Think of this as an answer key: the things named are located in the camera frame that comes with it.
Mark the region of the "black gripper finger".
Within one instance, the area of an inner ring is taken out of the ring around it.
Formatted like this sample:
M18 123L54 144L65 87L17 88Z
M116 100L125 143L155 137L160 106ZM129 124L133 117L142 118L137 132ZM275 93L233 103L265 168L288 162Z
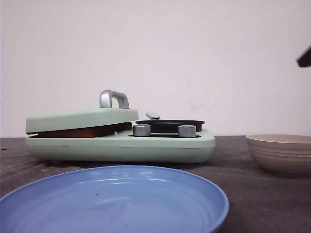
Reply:
M299 67L311 66L311 47L309 47L298 59L297 64Z

